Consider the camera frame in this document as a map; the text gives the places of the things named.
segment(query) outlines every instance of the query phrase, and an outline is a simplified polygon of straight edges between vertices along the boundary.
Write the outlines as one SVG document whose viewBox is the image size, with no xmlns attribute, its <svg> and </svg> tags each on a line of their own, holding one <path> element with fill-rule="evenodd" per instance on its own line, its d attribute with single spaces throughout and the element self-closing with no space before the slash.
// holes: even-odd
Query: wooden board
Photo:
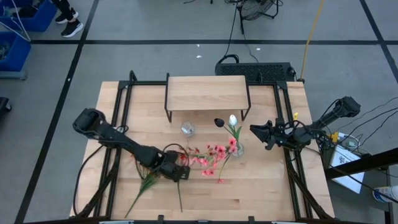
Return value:
<svg viewBox="0 0 398 224">
<path fill-rule="evenodd" d="M 111 120 L 117 85 L 116 82 L 104 82 L 99 94 L 97 109 L 104 112 L 108 121 Z M 169 123 L 164 115 L 164 93 L 164 86 L 133 87 L 127 121 L 129 131 L 126 133 L 130 138 L 159 149 L 172 142 L 202 150 L 206 143 L 227 143 L 228 134 L 223 128 L 217 128 L 213 119 L 223 118 L 227 121 L 230 114 L 239 118 L 239 111 L 175 112 L 173 122 Z M 250 93 L 251 112 L 245 122 L 239 122 L 243 126 L 240 141 L 245 147 L 245 153 L 242 157 L 228 161 L 222 175 L 225 183 L 218 184 L 217 176 L 200 175 L 201 168 L 194 166 L 190 179 L 181 181 L 180 184 L 182 213 L 176 183 L 162 179 L 142 195 L 128 219 L 155 220 L 158 215 L 165 215 L 166 220 L 247 220 L 248 216 L 255 216 L 256 220 L 294 220 L 283 151 L 279 147 L 266 151 L 249 130 L 250 124 L 275 120 L 274 92 L 272 87 L 250 86 Z M 299 120 L 311 122 L 303 85 L 289 83 L 289 95 L 292 109 L 298 112 Z M 186 121 L 193 122 L 196 127 L 196 135 L 188 141 L 180 132 L 181 124 Z M 97 147 L 97 142 L 88 141 L 85 158 Z M 92 158 L 82 172 L 78 210 L 84 207 L 98 187 L 103 157 L 104 150 Z M 304 150 L 302 158 L 308 189 L 325 211 L 333 216 L 318 154 Z M 134 160 L 127 151 L 123 151 L 112 219 L 124 219 L 139 186 L 140 179 Z"/>
<path fill-rule="evenodd" d="M 170 77 L 167 110 L 245 110 L 249 107 L 242 75 Z"/>
</svg>

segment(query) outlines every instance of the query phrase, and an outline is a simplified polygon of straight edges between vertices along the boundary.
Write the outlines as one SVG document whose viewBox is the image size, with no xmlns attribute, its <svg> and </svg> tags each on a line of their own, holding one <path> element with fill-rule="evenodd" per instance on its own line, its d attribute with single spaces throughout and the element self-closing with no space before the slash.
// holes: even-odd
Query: black tulip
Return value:
<svg viewBox="0 0 398 224">
<path fill-rule="evenodd" d="M 221 118 L 216 118 L 214 119 L 214 123 L 217 125 L 217 127 L 222 128 L 225 124 L 224 120 Z"/>
</svg>

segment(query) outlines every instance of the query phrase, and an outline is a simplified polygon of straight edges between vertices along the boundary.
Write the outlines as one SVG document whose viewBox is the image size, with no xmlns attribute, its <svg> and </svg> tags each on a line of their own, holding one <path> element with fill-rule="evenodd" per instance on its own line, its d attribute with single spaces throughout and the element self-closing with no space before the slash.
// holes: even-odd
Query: blue crate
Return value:
<svg viewBox="0 0 398 224">
<path fill-rule="evenodd" d="M 32 4 L 33 0 L 14 0 L 17 7 L 22 7 L 26 4 Z M 11 18 L 3 16 L 4 9 L 3 6 L 14 8 L 14 5 L 11 0 L 0 0 L 0 22 L 3 22 L 5 25 L 9 26 L 11 29 L 20 30 L 20 28 L 12 21 L 16 21 L 19 24 L 18 18 Z M 36 32 L 44 32 L 47 27 L 50 25 L 52 19 L 54 18 L 55 13 L 57 13 L 57 8 L 54 4 L 50 2 L 50 0 L 45 0 L 39 7 L 39 10 L 36 12 L 35 16 L 32 18 L 21 18 L 21 22 L 23 23 L 26 30 L 36 31 Z"/>
<path fill-rule="evenodd" d="M 8 43 L 6 58 L 0 60 L 0 71 L 19 72 L 29 55 L 30 44 L 14 32 L 0 32 L 0 45 Z"/>
</svg>

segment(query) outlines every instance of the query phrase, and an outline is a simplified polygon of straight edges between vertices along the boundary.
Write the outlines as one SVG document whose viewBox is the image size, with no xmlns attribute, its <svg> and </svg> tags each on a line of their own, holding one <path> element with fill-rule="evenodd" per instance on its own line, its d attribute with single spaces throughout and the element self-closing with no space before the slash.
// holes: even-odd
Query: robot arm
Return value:
<svg viewBox="0 0 398 224">
<path fill-rule="evenodd" d="M 175 182 L 188 179 L 189 167 L 175 163 L 179 152 L 163 152 L 153 146 L 141 146 L 123 132 L 114 129 L 106 122 L 105 115 L 96 109 L 84 109 L 73 123 L 73 128 L 89 139 L 98 140 L 106 147 L 121 147 L 129 151 L 142 166 L 152 172 L 160 172 Z"/>
<path fill-rule="evenodd" d="M 314 136 L 314 130 L 320 130 L 338 118 L 352 118 L 359 113 L 360 108 L 361 105 L 355 102 L 352 97 L 345 96 L 336 102 L 335 107 L 331 112 L 323 115 L 320 119 L 314 121 L 310 125 L 302 124 L 302 127 L 297 128 L 297 126 L 294 126 L 295 122 L 285 124 L 283 118 L 277 118 L 275 126 L 272 125 L 272 121 L 268 121 L 264 125 L 252 124 L 250 125 L 250 130 L 257 136 L 257 138 L 260 139 L 261 142 L 267 143 L 267 150 L 271 150 L 274 144 L 296 149 L 298 147 L 307 146 L 311 143 L 311 139 Z"/>
</svg>

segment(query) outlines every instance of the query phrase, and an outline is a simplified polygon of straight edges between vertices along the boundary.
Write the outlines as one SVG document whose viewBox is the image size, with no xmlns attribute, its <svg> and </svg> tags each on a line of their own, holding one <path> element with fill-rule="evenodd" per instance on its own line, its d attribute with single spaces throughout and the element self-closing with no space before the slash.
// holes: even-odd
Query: black shoe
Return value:
<svg viewBox="0 0 398 224">
<path fill-rule="evenodd" d="M 68 22 L 67 28 L 62 31 L 61 35 L 65 38 L 73 37 L 77 32 L 81 31 L 83 27 L 84 25 L 79 22 L 79 20 L 76 20 L 75 22 Z"/>
<path fill-rule="evenodd" d="M 79 13 L 76 12 L 73 8 L 70 9 L 70 11 L 72 12 L 73 18 L 77 18 L 79 16 Z M 68 22 L 67 18 L 61 13 L 57 18 L 55 18 L 55 22 L 57 24 L 64 24 L 66 22 Z"/>
</svg>

